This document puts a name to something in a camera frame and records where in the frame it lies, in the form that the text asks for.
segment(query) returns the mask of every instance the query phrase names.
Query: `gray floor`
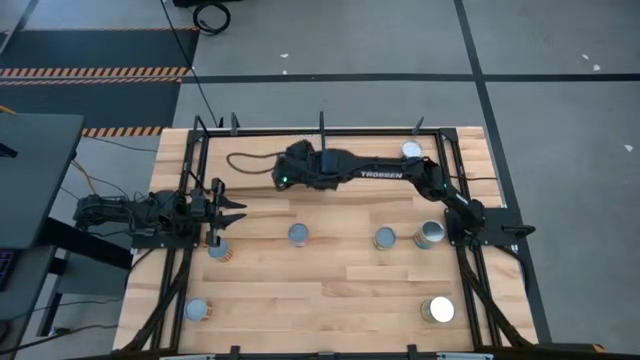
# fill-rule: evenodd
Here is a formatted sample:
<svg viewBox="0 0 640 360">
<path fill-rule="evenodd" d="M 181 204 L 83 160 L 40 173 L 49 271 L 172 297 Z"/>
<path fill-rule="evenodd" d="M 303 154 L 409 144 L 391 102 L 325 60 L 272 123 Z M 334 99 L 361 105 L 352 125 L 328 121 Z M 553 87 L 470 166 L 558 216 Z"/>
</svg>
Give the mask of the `gray floor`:
<svg viewBox="0 0 640 360">
<path fill-rule="evenodd" d="M 640 70 L 637 1 L 464 4 L 485 73 Z M 199 75 L 470 72 L 452 0 L 245 0 L 229 7 L 228 32 L 200 39 L 194 64 Z M 171 16 L 176 25 L 189 25 L 186 10 L 172 9 Z M 12 21 L 15 16 L 3 14 L 0 29 Z M 156 0 L 84 0 L 81 5 L 41 0 L 27 27 L 166 27 L 166 22 Z M 635 221 L 640 83 L 496 83 L 488 88 L 523 217 L 538 228 L 530 244 L 553 340 L 640 353 L 640 251 L 634 246 L 640 230 Z M 335 126 L 409 125 L 423 115 L 425 125 L 484 125 L 470 83 L 207 84 L 204 92 L 218 116 L 234 111 L 243 126 L 315 125 L 320 110 Z M 194 114 L 211 121 L 195 85 L 182 85 L 175 126 L 187 126 Z M 149 138 L 119 141 L 157 146 Z M 92 175 L 129 194 L 148 185 L 153 154 L 92 140 L 84 140 L 78 153 Z M 87 194 L 77 173 L 70 172 L 64 186 Z M 116 193 L 107 186 L 100 191 Z M 69 220 L 73 203 L 61 193 L 54 214 Z M 111 295 L 118 297 L 122 274 L 110 276 Z M 56 324 L 110 324 L 118 315 L 119 303 L 68 307 Z M 81 333 L 21 352 L 19 358 L 101 354 L 110 349 L 113 335 Z"/>
</svg>

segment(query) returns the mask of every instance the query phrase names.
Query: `metal can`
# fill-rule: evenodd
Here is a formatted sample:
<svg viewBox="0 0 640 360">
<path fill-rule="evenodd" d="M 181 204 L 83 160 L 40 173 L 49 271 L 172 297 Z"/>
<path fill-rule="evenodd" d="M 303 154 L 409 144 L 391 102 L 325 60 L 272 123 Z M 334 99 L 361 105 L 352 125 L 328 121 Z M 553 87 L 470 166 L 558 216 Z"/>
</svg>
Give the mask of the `metal can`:
<svg viewBox="0 0 640 360">
<path fill-rule="evenodd" d="M 207 320 L 211 314 L 213 314 L 213 307 L 202 298 L 193 298 L 184 307 L 184 315 L 191 321 Z"/>
<path fill-rule="evenodd" d="M 209 246 L 208 251 L 209 256 L 220 262 L 227 262 L 231 260 L 231 257 L 233 256 L 233 251 L 231 250 L 229 243 L 224 239 L 220 239 L 220 245 L 218 247 Z"/>
<path fill-rule="evenodd" d="M 423 250 L 431 249 L 442 239 L 444 239 L 444 226 L 436 220 L 425 221 L 413 235 L 413 241 Z"/>
<path fill-rule="evenodd" d="M 422 145 L 415 140 L 405 141 L 401 149 L 402 157 L 422 157 Z"/>
<path fill-rule="evenodd" d="M 420 305 L 420 315 L 428 323 L 443 324 L 453 320 L 455 309 L 451 300 L 438 296 Z"/>
<path fill-rule="evenodd" d="M 293 224 L 289 228 L 289 240 L 295 247 L 303 247 L 309 239 L 309 229 L 304 224 Z"/>
<path fill-rule="evenodd" d="M 381 251 L 391 249 L 395 243 L 396 233 L 390 227 L 381 227 L 373 238 L 373 246 Z"/>
</svg>

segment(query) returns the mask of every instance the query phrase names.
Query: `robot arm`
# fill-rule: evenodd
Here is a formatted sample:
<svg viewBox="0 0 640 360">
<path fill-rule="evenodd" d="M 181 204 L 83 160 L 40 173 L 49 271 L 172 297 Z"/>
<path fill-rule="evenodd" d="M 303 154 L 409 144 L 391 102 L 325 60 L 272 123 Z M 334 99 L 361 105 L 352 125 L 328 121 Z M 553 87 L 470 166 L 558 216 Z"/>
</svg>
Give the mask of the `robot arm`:
<svg viewBox="0 0 640 360">
<path fill-rule="evenodd" d="M 217 230 L 224 230 L 246 214 L 223 215 L 222 209 L 242 209 L 246 206 L 228 200 L 224 196 L 225 185 L 220 179 L 212 180 L 212 200 L 200 189 L 191 191 L 190 202 L 179 191 L 159 191 L 138 201 L 123 196 L 103 198 L 90 195 L 78 200 L 73 219 L 76 227 L 87 230 L 90 226 L 105 222 L 128 223 L 131 232 L 148 236 L 163 236 L 173 239 L 192 237 L 198 226 L 210 225 L 206 243 L 219 246 Z"/>
<path fill-rule="evenodd" d="M 335 190 L 338 184 L 354 178 L 409 181 L 425 199 L 442 201 L 455 210 L 465 231 L 477 233 L 485 223 L 482 203 L 462 195 L 429 158 L 360 157 L 341 149 L 315 151 L 309 141 L 302 140 L 278 156 L 272 178 L 279 191 L 295 184 Z"/>
</svg>

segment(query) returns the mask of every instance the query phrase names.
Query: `yellow and black hazard tape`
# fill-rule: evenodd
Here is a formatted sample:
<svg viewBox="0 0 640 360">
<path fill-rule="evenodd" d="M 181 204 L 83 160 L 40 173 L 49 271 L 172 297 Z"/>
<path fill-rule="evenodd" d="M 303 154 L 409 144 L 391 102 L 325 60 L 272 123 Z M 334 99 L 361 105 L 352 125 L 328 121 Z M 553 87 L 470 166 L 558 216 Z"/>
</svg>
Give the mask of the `yellow and black hazard tape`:
<svg viewBox="0 0 640 360">
<path fill-rule="evenodd" d="M 0 77 L 140 77 L 185 76 L 188 67 L 113 67 L 113 68 L 10 68 L 0 69 Z"/>
<path fill-rule="evenodd" d="M 156 136 L 162 133 L 165 126 L 133 126 L 116 128 L 83 129 L 82 136 L 87 137 L 119 137 L 119 136 Z"/>
<path fill-rule="evenodd" d="M 142 83 L 142 82 L 181 83 L 182 79 L 177 77 L 170 77 L 170 78 L 77 79 L 77 80 L 12 80 L 12 81 L 0 81 L 0 86 L 121 84 L 121 83 Z"/>
</svg>

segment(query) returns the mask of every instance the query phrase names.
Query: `floor mat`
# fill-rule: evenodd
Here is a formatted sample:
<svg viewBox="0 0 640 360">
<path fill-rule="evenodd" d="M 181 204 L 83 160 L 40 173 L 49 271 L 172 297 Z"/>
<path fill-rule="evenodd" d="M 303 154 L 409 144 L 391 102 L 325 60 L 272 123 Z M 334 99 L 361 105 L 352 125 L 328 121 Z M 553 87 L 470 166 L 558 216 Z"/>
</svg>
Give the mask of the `floor mat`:
<svg viewBox="0 0 640 360">
<path fill-rule="evenodd" d="M 177 34 L 192 61 L 198 32 L 177 30 Z M 187 72 L 174 35 L 165 29 L 21 31 L 2 54 L 0 69 L 2 76 L 181 76 Z"/>
<path fill-rule="evenodd" d="M 170 127 L 177 78 L 0 81 L 0 99 L 22 113 L 80 114 L 88 136 L 157 135 Z"/>
</svg>

